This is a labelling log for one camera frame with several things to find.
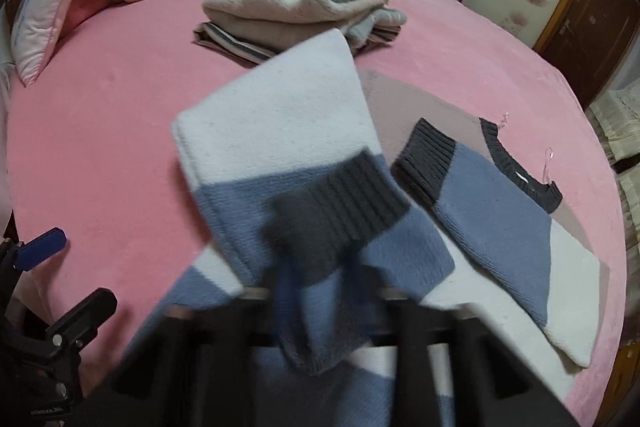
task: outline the pink bedsheet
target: pink bedsheet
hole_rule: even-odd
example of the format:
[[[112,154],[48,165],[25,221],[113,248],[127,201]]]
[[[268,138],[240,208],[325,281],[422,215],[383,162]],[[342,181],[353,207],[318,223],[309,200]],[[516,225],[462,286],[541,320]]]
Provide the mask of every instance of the pink bedsheet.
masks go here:
[[[64,255],[33,273],[42,313],[57,318],[96,287],[118,297],[116,315],[83,351],[94,379],[118,360],[209,239],[182,180],[169,125],[244,69],[191,43],[204,18],[201,2],[145,0],[105,10],[60,43],[33,86],[15,83],[8,163],[18,231],[30,239],[59,226],[70,239]],[[591,425],[625,300],[620,201],[606,158],[561,74],[507,32],[453,0],[392,5],[409,22],[393,46],[358,57],[357,66],[488,120],[508,112],[501,140],[536,176],[552,147],[551,177],[610,267],[593,363],[566,400],[580,423]]]

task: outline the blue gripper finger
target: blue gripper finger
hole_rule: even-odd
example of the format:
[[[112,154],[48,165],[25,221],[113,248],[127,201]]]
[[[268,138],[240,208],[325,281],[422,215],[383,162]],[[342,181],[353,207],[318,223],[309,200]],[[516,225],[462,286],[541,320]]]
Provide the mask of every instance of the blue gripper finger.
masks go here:
[[[65,233],[55,227],[21,247],[16,254],[14,266],[18,270],[28,272],[31,268],[57,254],[65,248],[65,245]]]

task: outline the door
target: door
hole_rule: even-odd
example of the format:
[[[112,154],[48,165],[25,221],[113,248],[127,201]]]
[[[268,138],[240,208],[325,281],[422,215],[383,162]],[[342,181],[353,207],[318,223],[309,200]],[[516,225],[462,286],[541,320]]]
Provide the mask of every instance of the door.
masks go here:
[[[626,52],[638,27],[636,0],[574,0],[542,57],[558,68],[587,107]]]

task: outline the sweater neckline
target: sweater neckline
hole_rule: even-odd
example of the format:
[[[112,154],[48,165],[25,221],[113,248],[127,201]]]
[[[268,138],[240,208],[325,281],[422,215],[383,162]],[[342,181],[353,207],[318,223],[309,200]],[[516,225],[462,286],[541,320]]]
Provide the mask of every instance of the sweater neckline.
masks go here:
[[[482,134],[491,158],[498,170],[508,177],[529,198],[542,207],[547,214],[551,214],[562,201],[562,192],[556,182],[540,183],[520,165],[498,140],[498,126],[480,119]]]

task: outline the dark gray ribbed cuff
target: dark gray ribbed cuff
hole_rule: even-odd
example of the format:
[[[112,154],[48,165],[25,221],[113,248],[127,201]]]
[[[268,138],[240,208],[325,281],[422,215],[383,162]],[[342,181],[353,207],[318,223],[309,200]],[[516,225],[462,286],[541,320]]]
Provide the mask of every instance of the dark gray ribbed cuff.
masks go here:
[[[271,234],[312,285],[340,266],[347,251],[394,226],[410,204],[363,151],[318,181],[276,196],[271,206]]]
[[[433,206],[456,151],[456,141],[420,118],[394,163],[394,174],[423,206]]]
[[[484,142],[498,171],[507,176],[516,187],[534,200],[547,214],[556,210],[562,201],[562,192],[556,182],[545,185],[531,176],[500,143],[498,126],[495,123],[481,118],[480,125]]]

